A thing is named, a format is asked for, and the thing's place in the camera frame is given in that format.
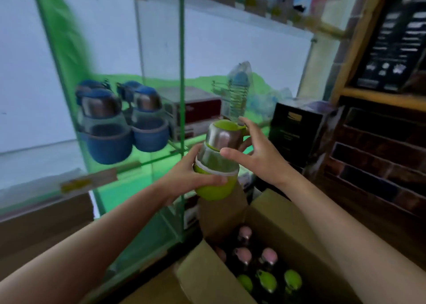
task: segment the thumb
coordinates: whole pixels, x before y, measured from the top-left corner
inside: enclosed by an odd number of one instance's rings
[[[221,156],[224,156],[226,159],[230,159],[238,162],[240,165],[243,165],[246,168],[250,167],[251,156],[242,153],[236,149],[232,148],[222,148],[220,150]]]
[[[202,186],[221,186],[228,182],[226,176],[210,175],[210,174],[196,174],[195,181],[198,187]]]

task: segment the black menu board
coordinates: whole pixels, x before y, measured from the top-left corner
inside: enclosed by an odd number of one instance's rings
[[[426,47],[426,0],[386,0],[352,86],[401,93]]]

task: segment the hand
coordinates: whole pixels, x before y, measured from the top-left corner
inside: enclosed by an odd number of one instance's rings
[[[240,117],[250,132],[238,150],[222,148],[220,154],[227,159],[233,160],[252,171],[256,176],[278,188],[282,187],[290,176],[298,174],[288,162],[280,155],[272,142],[263,134],[261,129],[253,121]],[[253,151],[248,155],[243,154],[247,147],[253,144]]]
[[[195,157],[202,144],[194,145],[191,150],[162,178],[155,182],[165,195],[165,205],[170,205],[179,196],[202,186],[220,186],[226,184],[227,178],[194,172]]]

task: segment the person's right arm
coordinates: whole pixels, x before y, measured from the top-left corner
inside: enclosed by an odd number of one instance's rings
[[[251,137],[240,150],[253,143],[253,152],[245,155],[223,148],[221,155],[276,186],[294,202],[363,303],[426,303],[426,272],[293,169],[256,124],[242,120]]]

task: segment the green bottle cap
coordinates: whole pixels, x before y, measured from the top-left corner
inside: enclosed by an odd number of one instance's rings
[[[288,293],[298,290],[302,286],[301,276],[298,274],[298,272],[292,269],[289,269],[284,273],[284,280],[285,280],[285,283],[287,284],[285,287],[285,290]]]
[[[276,290],[276,279],[271,273],[259,269],[256,272],[256,277],[267,292],[273,293]]]
[[[237,123],[227,119],[215,121],[213,124],[219,129],[228,131],[237,131],[245,128],[245,126],[239,126]]]
[[[248,277],[247,275],[239,275],[237,277],[237,280],[245,288],[246,291],[251,293],[251,291],[253,290],[253,283],[251,282],[250,277]]]

